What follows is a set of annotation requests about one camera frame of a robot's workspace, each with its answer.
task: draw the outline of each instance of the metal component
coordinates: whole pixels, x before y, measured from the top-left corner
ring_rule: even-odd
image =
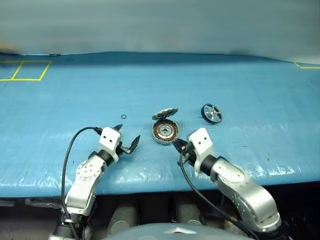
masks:
[[[81,240],[92,240],[93,229],[91,225],[87,225],[82,231],[83,238]]]
[[[237,226],[235,226],[232,222],[230,222],[228,220],[224,221],[223,229],[230,232],[230,233],[247,236],[243,231],[241,231],[240,228],[238,228]]]
[[[168,108],[156,113],[152,119],[157,120],[152,126],[152,135],[157,143],[169,145],[179,135],[178,125],[166,119],[178,112],[178,108]]]
[[[72,224],[75,224],[76,221],[75,220],[72,220],[72,219],[66,219],[64,220],[65,223],[72,223]]]
[[[201,115],[210,124],[217,124],[222,121],[222,113],[215,105],[210,103],[201,108]]]
[[[113,129],[114,129],[114,130],[117,130],[117,131],[120,131],[120,129],[122,128],[122,126],[123,126],[122,124],[119,124],[119,125],[113,127]]]
[[[232,200],[243,222],[252,231],[264,233],[280,227],[281,218],[275,200],[242,168],[219,158],[211,169],[210,177]]]
[[[61,199],[58,197],[35,197],[35,198],[26,198],[24,204],[32,207],[40,208],[51,208],[51,209],[61,209]]]
[[[106,162],[97,155],[82,162],[76,169],[75,181],[66,198],[66,208],[70,214],[89,216],[95,198],[100,176],[107,169]]]
[[[189,229],[186,229],[186,228],[182,228],[182,227],[174,227],[174,228],[171,228],[169,230],[166,230],[163,232],[164,234],[176,234],[176,233],[179,233],[179,234],[197,234],[196,231],[192,231],[192,230],[189,230]]]
[[[152,116],[153,120],[161,120],[161,119],[166,119],[174,114],[176,114],[179,111],[178,108],[167,108],[163,109],[160,112],[157,112],[155,115]]]
[[[131,143],[131,146],[129,148],[127,147],[124,147],[124,146],[120,146],[120,150],[125,153],[125,154],[132,154],[133,151],[136,149],[136,147],[138,146],[138,143],[139,143],[139,140],[140,140],[140,135],[137,136]]]
[[[241,167],[221,156],[214,157],[213,143],[205,128],[193,132],[188,141],[186,144],[183,140],[177,140],[174,146],[183,157],[187,157],[191,165],[194,163],[196,172],[199,173],[201,167],[209,170],[206,174],[233,202],[242,221],[251,231],[268,233],[279,229],[282,221],[271,194]]]
[[[200,222],[200,211],[192,202],[178,201],[175,214],[178,223],[202,225]]]
[[[138,225],[138,210],[133,203],[124,203],[116,208],[107,228],[107,236],[117,234]]]
[[[75,240],[73,237],[64,237],[64,236],[55,236],[51,234],[48,238],[48,240]]]
[[[0,207],[13,207],[14,205],[14,201],[0,200]]]

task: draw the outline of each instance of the metal gear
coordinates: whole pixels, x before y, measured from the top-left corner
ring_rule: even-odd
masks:
[[[178,108],[167,108],[163,109],[160,112],[157,112],[155,115],[152,116],[153,120],[161,120],[161,119],[166,119],[174,114],[176,114],[179,111]]]
[[[166,119],[176,112],[178,112],[178,108],[167,108],[153,115],[152,119],[157,121],[152,126],[152,135],[157,143],[169,145],[178,137],[178,125],[174,121]]]

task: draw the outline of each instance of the dark floor area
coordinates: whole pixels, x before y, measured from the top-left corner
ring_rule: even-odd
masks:
[[[271,186],[267,189],[273,195],[282,219],[289,224],[289,232],[294,240],[320,239],[319,182]],[[218,191],[205,191],[204,194],[216,205],[221,204],[222,196]],[[99,196],[92,221],[93,239],[105,237],[112,214],[121,203],[133,202],[138,206],[138,222],[142,225],[175,221],[176,199],[192,201],[204,216],[212,213],[193,192]],[[15,205],[0,207],[1,240],[48,239],[55,228],[60,209],[26,206],[22,198],[7,200],[15,201]],[[234,211],[227,200],[224,200],[222,207],[230,213]]]

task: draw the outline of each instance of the wheel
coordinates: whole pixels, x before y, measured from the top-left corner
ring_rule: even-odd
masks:
[[[201,115],[210,124],[217,124],[222,121],[222,113],[215,105],[207,103],[201,108]]]

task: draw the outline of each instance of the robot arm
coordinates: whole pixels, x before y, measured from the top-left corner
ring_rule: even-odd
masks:
[[[210,176],[222,194],[234,203],[248,229],[262,239],[286,239],[282,238],[283,225],[271,194],[241,167],[221,156],[214,157],[213,143],[205,128],[192,133],[188,142],[177,139],[173,144],[184,162],[188,161],[197,173]]]
[[[96,189],[101,176],[106,172],[111,163],[117,162],[122,153],[131,154],[137,147],[140,136],[136,137],[129,148],[123,147],[122,134],[119,132],[122,125],[114,128],[102,129],[99,140],[98,152],[93,152],[88,160],[83,161],[76,169],[76,177],[66,198],[66,209],[70,219],[66,218],[64,209],[61,209],[60,220],[49,240],[73,239],[69,224],[74,224],[78,235],[85,228],[84,218],[92,213],[96,199]]]

